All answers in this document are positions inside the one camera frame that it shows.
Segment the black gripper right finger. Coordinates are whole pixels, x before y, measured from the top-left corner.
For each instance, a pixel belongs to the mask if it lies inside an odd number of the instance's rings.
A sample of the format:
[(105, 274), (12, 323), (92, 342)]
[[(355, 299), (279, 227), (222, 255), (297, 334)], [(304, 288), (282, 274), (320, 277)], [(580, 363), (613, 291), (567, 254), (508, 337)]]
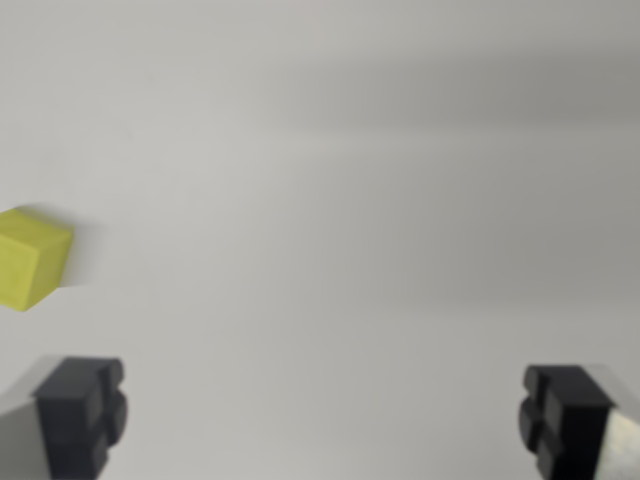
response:
[(604, 365), (529, 365), (518, 412), (543, 479), (637, 479), (639, 394)]

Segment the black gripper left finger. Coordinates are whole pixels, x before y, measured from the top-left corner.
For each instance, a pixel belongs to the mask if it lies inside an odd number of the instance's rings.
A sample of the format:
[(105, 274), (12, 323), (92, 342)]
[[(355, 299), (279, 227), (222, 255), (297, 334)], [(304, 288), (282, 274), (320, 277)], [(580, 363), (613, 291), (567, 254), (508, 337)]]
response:
[(3, 479), (97, 479), (126, 429), (118, 358), (46, 355), (1, 392)]

